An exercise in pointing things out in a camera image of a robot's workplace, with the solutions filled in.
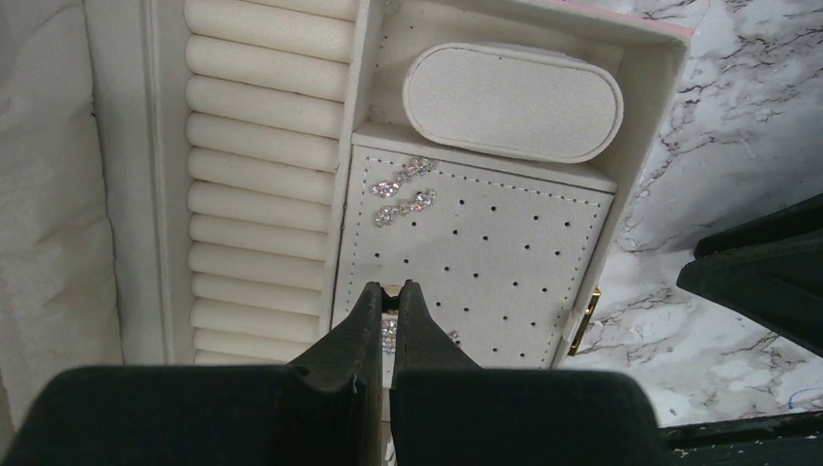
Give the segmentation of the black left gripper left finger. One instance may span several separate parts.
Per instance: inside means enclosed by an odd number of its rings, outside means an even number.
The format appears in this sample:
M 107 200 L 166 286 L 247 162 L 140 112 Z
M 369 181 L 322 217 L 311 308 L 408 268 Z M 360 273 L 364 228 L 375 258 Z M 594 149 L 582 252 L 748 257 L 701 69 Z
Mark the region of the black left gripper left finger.
M 283 365 L 87 366 L 54 377 L 7 465 L 378 465 L 383 292 Z

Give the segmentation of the crystal drop earring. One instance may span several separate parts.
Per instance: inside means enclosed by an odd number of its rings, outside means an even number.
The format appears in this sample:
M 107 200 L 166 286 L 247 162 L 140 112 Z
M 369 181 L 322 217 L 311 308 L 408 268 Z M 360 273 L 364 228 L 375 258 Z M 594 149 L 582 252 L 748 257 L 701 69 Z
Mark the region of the crystal drop earring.
M 412 199 L 402 200 L 395 205 L 383 206 L 374 215 L 374 224 L 378 228 L 394 224 L 398 217 L 424 211 L 431 207 L 437 198 L 435 189 L 417 192 Z
M 415 157 L 404 164 L 389 180 L 373 184 L 370 191 L 382 199 L 394 197 L 404 185 L 409 184 L 414 178 L 433 172 L 437 166 L 438 162 L 433 159 Z

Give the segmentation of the pink jewelry box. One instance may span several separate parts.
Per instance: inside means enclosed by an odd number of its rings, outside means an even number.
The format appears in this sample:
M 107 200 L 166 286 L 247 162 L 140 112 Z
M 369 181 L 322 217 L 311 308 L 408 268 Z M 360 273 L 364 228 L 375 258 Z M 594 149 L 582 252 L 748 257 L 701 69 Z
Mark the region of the pink jewelry box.
M 689 54 L 689 29 L 563 1 L 5 1 L 1 378 L 283 362 L 361 287 L 419 282 L 491 367 L 558 366 Z M 406 74 L 446 43 L 552 50 L 622 91 L 593 159 L 433 143 Z M 437 168 L 373 195 L 415 157 Z M 383 206 L 435 189 L 378 228 Z

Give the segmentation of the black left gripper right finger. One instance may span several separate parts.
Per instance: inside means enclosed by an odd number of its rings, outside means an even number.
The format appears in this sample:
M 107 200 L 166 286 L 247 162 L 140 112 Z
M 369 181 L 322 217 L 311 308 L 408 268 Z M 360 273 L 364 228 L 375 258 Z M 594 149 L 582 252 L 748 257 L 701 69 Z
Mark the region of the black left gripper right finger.
M 483 368 L 400 291 L 390 423 L 400 465 L 671 465 L 648 397 L 614 372 Z

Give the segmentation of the crystal earring near fingers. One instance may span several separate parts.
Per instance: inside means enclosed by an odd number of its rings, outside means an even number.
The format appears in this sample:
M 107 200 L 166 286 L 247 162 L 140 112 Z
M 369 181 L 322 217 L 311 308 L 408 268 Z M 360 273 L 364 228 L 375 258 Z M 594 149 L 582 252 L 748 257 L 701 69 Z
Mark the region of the crystal earring near fingers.
M 384 317 L 381 321 L 381 349 L 386 354 L 394 354 L 397 346 L 398 319 Z

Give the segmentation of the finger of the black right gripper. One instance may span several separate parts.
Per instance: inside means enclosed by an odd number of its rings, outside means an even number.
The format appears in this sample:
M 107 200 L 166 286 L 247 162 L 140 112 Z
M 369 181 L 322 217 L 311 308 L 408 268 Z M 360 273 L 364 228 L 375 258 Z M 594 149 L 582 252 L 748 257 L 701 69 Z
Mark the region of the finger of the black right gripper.
M 700 240 L 676 284 L 820 356 L 822 196 Z

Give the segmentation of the cream oval watch pillow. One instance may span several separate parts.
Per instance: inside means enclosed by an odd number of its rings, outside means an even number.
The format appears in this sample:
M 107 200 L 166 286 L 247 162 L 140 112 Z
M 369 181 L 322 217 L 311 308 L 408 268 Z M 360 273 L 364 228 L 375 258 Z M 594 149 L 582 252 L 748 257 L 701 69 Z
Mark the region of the cream oval watch pillow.
M 607 70 L 552 51 L 503 43 L 446 43 L 406 74 L 403 106 L 414 130 L 444 146 L 510 159 L 587 162 L 623 120 Z

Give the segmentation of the crystal drop earring lower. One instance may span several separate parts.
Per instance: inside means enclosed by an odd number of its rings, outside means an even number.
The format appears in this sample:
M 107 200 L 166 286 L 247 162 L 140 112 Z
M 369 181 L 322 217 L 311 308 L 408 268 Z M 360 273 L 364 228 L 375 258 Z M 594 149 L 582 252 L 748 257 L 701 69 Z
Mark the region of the crystal drop earring lower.
M 395 205 L 383 206 L 374 215 L 374 224 L 378 228 L 394 224 L 398 217 L 424 211 L 431 207 L 437 198 L 435 189 L 417 192 L 412 199 L 402 200 Z

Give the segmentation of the crystal drop earring upper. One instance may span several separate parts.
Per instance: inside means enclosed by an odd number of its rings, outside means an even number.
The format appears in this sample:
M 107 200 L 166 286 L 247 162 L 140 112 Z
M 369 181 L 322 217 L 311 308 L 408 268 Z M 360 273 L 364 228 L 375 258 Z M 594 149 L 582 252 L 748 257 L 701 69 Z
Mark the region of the crystal drop earring upper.
M 409 184 L 414 178 L 433 172 L 437 166 L 438 162 L 433 159 L 415 157 L 404 164 L 389 180 L 373 184 L 370 191 L 382 199 L 394 197 L 404 185 Z

